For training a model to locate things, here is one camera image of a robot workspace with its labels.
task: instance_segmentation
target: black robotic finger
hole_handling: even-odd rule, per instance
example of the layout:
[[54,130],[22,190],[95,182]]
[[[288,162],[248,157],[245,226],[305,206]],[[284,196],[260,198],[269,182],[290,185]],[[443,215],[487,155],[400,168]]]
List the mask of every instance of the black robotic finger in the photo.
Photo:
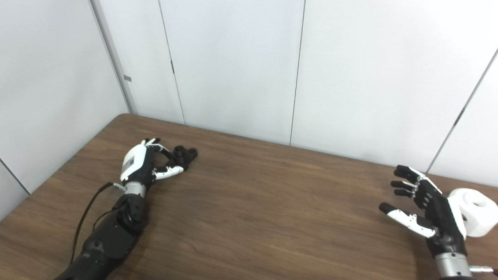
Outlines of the black robotic finger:
[[396,166],[396,170],[394,170],[394,175],[397,177],[405,178],[410,181],[410,183],[415,184],[421,173],[408,166],[398,165]]
[[396,189],[396,190],[394,190],[394,194],[398,195],[398,196],[406,196],[409,198],[413,197],[413,192],[407,191],[405,189]]
[[405,181],[391,181],[391,186],[395,188],[403,188],[407,191],[413,192],[415,190],[415,186]]

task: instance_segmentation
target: prosthetic hand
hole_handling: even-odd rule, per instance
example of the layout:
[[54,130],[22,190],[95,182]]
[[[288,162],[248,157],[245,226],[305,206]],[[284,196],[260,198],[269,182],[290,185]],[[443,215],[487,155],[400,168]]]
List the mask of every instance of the prosthetic hand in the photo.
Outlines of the prosthetic hand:
[[425,212],[424,217],[410,214],[388,203],[379,209],[408,229],[426,238],[442,280],[472,280],[465,249],[466,229],[458,205],[448,200],[424,174],[398,165],[394,175],[408,180],[392,181],[395,195],[412,198]]
[[[92,198],[78,225],[77,234],[86,213],[101,191],[114,185],[124,192],[102,223],[86,239],[79,256],[74,262],[71,258],[69,267],[55,280],[104,280],[126,259],[147,225],[147,191],[156,180],[186,171],[197,157],[194,148],[177,146],[170,152],[159,141],[159,138],[145,139],[133,147],[124,157],[122,185],[107,183]],[[168,158],[165,166],[154,166],[156,153]]]

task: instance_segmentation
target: open robotic hand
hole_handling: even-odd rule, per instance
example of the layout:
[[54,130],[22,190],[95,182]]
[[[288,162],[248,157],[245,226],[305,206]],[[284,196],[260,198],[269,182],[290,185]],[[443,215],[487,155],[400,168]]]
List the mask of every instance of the open robotic hand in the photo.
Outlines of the open robotic hand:
[[[122,184],[109,182],[94,195],[76,229],[69,267],[55,280],[105,280],[132,251],[147,225],[147,191],[156,180],[186,171],[197,157],[197,150],[194,148],[177,146],[171,152],[159,144],[159,141],[159,138],[145,139],[133,147],[124,157]],[[166,165],[154,166],[157,153],[168,158]],[[124,194],[110,211],[101,216],[106,215],[97,228],[94,224],[93,232],[83,243],[79,256],[73,261],[83,220],[97,195],[109,186],[117,187]]]
[[410,214],[386,202],[379,209],[408,229],[426,238],[427,247],[436,260],[442,280],[473,280],[472,272],[493,272],[489,267],[469,266],[465,238],[467,235],[458,204],[443,195],[424,174],[398,165],[394,175],[408,181],[392,181],[395,195],[412,198],[424,217]]

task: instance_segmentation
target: black forearm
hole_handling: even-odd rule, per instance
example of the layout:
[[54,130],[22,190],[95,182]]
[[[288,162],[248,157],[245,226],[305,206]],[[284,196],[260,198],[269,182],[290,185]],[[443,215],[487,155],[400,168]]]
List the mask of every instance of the black forearm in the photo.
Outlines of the black forearm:
[[55,280],[105,280],[129,255],[146,225],[145,199],[124,195]]

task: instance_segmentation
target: brown tabletop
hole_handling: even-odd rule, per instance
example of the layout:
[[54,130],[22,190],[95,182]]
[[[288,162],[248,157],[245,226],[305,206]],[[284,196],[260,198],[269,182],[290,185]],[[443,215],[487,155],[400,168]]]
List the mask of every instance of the brown tabletop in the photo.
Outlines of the brown tabletop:
[[[152,137],[199,157],[152,187],[150,224],[109,279],[438,278],[424,239],[377,209],[386,201],[420,212],[393,195],[393,167],[120,115],[0,223],[0,279],[51,280],[65,270],[89,200],[118,182],[126,152]],[[497,188],[431,178],[443,191],[474,188],[498,201]],[[78,251],[120,195],[99,196]],[[466,244],[471,264],[498,266],[497,229]]]

